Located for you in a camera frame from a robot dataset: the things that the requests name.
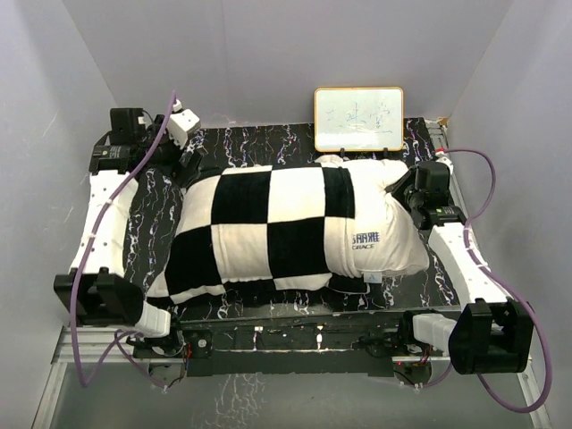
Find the white pillow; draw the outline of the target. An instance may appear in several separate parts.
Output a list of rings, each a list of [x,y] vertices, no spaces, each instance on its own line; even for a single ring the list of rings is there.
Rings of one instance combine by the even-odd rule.
[[[385,277],[414,275],[426,270],[429,256],[410,214],[386,190],[408,171],[399,160],[349,160],[336,155],[319,156],[323,166],[349,171],[355,202],[355,218],[349,235],[349,267],[365,282]]]

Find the black white checkered pillowcase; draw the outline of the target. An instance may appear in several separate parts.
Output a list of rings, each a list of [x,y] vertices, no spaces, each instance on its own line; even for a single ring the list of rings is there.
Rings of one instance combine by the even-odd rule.
[[[365,294],[354,265],[348,169],[332,164],[227,168],[187,190],[164,270],[148,299],[180,304],[253,282],[275,290]]]

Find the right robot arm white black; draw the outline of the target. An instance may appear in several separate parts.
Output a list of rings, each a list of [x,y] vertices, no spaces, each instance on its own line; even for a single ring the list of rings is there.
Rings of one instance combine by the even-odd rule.
[[[398,328],[400,347],[411,355],[428,346],[437,349],[450,357],[459,374],[523,372],[533,321],[523,304],[484,273],[484,263],[472,259],[478,250],[465,215],[451,203],[449,166],[422,162],[387,190],[441,260],[461,305],[456,320],[436,310],[406,311]]]

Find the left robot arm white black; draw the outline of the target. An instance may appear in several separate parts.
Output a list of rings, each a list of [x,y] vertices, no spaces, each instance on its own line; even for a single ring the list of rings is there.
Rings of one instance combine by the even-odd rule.
[[[68,273],[58,274],[54,291],[78,326],[116,326],[148,338],[163,355],[184,346],[182,331],[168,311],[146,301],[141,287],[125,277],[124,240],[141,171],[149,166],[179,182],[198,174],[201,154],[182,159],[199,118],[180,100],[171,112],[149,119],[142,108],[110,111],[111,129],[93,146],[89,201],[83,233]]]

